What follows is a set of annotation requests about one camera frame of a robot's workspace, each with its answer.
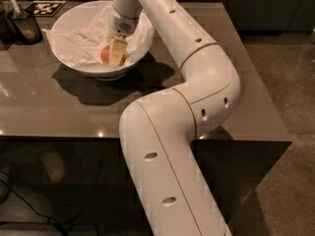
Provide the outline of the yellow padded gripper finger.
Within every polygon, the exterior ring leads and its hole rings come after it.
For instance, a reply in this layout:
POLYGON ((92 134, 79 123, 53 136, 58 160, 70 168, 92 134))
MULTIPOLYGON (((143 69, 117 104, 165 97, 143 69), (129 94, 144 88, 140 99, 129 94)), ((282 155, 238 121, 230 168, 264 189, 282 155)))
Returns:
POLYGON ((127 40, 122 34, 110 40, 108 62, 111 66, 121 66, 124 63, 127 45, 127 40))

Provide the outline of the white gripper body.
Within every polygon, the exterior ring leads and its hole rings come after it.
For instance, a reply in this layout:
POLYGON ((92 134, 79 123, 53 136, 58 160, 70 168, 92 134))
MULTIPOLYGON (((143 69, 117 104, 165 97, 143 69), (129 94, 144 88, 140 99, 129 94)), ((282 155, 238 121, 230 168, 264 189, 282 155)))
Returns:
POLYGON ((132 35, 140 20, 142 5, 139 0, 112 0, 109 28, 114 34, 132 35))

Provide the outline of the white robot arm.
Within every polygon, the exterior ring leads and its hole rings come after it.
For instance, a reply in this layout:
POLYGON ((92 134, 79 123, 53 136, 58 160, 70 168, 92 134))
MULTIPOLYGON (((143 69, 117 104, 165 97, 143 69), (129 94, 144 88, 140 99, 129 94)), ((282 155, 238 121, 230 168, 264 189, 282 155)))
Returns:
POLYGON ((113 23, 146 14, 183 83, 145 95, 121 115, 126 164, 155 236, 232 236, 191 151, 240 98, 239 76, 218 43, 176 0, 113 0, 113 23))

